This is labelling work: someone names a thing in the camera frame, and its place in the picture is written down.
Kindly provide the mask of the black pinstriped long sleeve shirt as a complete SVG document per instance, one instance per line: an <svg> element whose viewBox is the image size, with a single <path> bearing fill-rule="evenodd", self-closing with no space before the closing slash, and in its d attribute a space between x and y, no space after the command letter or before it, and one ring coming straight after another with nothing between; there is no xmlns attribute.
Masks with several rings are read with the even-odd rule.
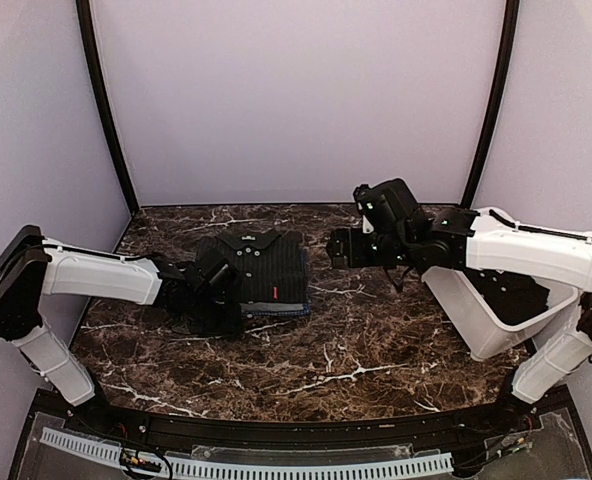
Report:
<svg viewBox="0 0 592 480"><path fill-rule="evenodd" d="M214 249L240 272L240 301L258 310L302 310L308 304L307 262L295 231L233 233L199 240L199 256Z"/></svg>

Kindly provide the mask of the grey button shirt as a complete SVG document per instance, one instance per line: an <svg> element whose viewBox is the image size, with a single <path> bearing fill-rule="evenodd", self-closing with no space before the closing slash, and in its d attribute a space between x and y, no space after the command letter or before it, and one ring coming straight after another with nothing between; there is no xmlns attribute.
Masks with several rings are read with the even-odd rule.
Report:
<svg viewBox="0 0 592 480"><path fill-rule="evenodd" d="M285 313L285 312L301 312L309 309L307 302L298 303L284 303L284 302L247 302L241 304L241 309L244 312L269 312L269 313Z"/></svg>

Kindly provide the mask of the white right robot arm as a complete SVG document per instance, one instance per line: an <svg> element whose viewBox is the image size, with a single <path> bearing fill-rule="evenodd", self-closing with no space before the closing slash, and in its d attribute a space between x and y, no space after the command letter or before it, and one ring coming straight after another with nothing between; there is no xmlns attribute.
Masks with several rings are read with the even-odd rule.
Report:
<svg viewBox="0 0 592 480"><path fill-rule="evenodd" d="M335 268L406 266L419 274L446 270L436 299L452 322L466 270L499 271L568 285L578 306L529 360L507 378L508 391L486 413L497 434L510 432L556 383L592 355L592 231L548 230L511 221L492 208L449 207L434 216L416 208L406 217L361 212L360 228L331 232L326 252Z"/></svg>

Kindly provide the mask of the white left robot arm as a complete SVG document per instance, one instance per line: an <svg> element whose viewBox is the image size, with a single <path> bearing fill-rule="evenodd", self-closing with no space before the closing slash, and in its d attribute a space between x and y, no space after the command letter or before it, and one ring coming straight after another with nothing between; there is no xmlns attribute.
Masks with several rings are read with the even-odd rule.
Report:
<svg viewBox="0 0 592 480"><path fill-rule="evenodd" d="M92 374L51 330L39 311L43 297L76 295L153 306L184 319L200 336L234 336L243 315L239 273L214 249L194 261L161 254L126 256L87 250L23 226L0 255L0 340L14 345L96 436L117 427Z"/></svg>

